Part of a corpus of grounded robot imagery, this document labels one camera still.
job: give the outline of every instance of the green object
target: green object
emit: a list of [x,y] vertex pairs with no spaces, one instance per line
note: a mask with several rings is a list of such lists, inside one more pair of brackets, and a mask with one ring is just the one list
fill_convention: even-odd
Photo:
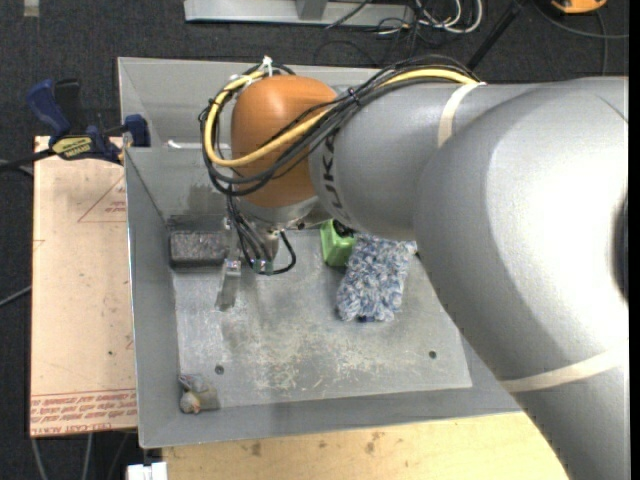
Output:
[[334,226],[333,220],[328,220],[320,227],[322,240],[322,257],[330,267],[344,267],[347,264],[355,238],[351,234],[342,236]]

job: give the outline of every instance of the blue clamp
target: blue clamp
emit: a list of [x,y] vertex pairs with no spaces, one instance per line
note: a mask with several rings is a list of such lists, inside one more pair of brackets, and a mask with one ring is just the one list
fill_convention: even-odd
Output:
[[71,123],[56,103],[53,82],[49,79],[36,84],[29,90],[27,104],[42,123],[53,128],[54,133],[49,138],[49,149],[65,160],[92,158],[121,164],[125,147],[151,145],[147,122],[140,114],[127,116],[122,126],[109,130],[125,134],[122,148],[113,144],[109,140],[109,135],[101,133],[94,125],[88,126],[84,134],[69,135]]

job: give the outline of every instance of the yellow cable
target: yellow cable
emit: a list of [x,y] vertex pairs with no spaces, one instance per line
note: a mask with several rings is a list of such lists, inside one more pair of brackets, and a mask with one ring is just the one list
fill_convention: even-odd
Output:
[[[262,72],[253,72],[248,76],[254,75],[254,74],[258,74],[258,76],[255,76],[254,78],[259,78],[259,75],[264,76],[264,73]],[[386,82],[384,82],[381,87],[384,87],[387,84],[393,83],[393,82],[403,82],[405,80],[411,80],[414,78],[442,78],[444,80],[450,80],[452,82],[458,82],[461,84],[475,84],[477,83],[476,80],[469,78],[465,75],[462,75],[456,71],[449,71],[447,69],[430,69],[430,68],[424,68],[424,69],[418,69],[415,71],[410,71],[408,73],[402,73],[400,75],[397,75],[393,78],[390,78],[389,80],[387,80]],[[216,155],[216,152],[213,148],[213,144],[211,141],[211,137],[212,137],[212,132],[213,132],[213,122],[214,122],[214,118],[216,116],[216,114],[218,113],[218,109],[220,107],[220,104],[222,103],[222,101],[224,100],[226,94],[226,91],[232,91],[234,89],[237,89],[238,87],[241,87],[242,85],[244,85],[246,82],[243,81],[242,78],[235,80],[234,82],[232,82],[231,84],[228,84],[227,86],[225,86],[225,88],[218,94],[218,96],[216,97],[216,99],[214,100],[214,104],[211,107],[211,111],[209,112],[209,115],[207,116],[207,121],[205,123],[205,129],[204,129],[204,147],[207,153],[207,157],[209,157],[209,159],[221,166],[221,167],[242,167],[243,165],[247,165],[250,164],[251,162],[255,162],[256,160],[264,157],[265,155],[268,155],[269,153],[271,153],[272,151],[278,149],[280,146],[282,146],[283,144],[286,144],[288,141],[290,141],[292,138],[302,135],[303,133],[305,133],[307,130],[309,130],[315,123],[317,123],[320,119],[322,119],[322,117],[329,111],[324,110],[323,112],[321,112],[320,114],[310,117],[308,119],[306,119],[305,121],[303,121],[302,123],[298,124],[297,126],[295,126],[294,128],[286,131],[285,133],[283,133],[281,136],[279,136],[276,140],[269,142],[268,144],[264,145],[263,147],[261,147],[260,149],[257,149],[256,151],[253,151],[252,153],[249,153],[248,155],[245,155],[241,158],[235,158],[233,160],[226,160],[224,158],[220,158],[218,157],[218,155]]]

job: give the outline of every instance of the clamp handle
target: clamp handle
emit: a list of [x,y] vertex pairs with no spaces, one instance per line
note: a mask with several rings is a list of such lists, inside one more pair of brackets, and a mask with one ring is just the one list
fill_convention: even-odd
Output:
[[71,124],[56,103],[52,80],[43,80],[29,89],[27,105],[42,123],[53,128],[55,137],[61,137],[71,129]]

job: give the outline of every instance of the cable bundle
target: cable bundle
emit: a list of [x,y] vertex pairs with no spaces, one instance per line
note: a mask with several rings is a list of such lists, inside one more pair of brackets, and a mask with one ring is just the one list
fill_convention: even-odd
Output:
[[[292,120],[255,151],[240,158],[224,158],[219,145],[219,119],[224,106],[248,84],[267,76],[293,75],[293,71],[280,64],[257,65],[245,71],[227,84],[200,114],[202,151],[205,165],[215,188],[227,196],[227,211],[232,225],[238,232],[245,259],[261,274],[276,274],[290,270],[296,258],[283,231],[279,231],[289,253],[291,263],[284,269],[271,271],[269,251],[251,224],[238,211],[234,198],[242,197],[264,187],[270,180],[285,176],[304,161],[323,140],[338,133],[347,120],[371,101],[380,96],[416,83],[450,81],[460,84],[477,83],[474,75],[461,65],[441,65],[429,62],[430,57],[409,59],[378,71],[362,85],[350,88],[333,101],[314,105]],[[267,168],[250,176],[236,170],[249,165],[276,150],[286,148]],[[233,172],[225,174],[220,168]]]

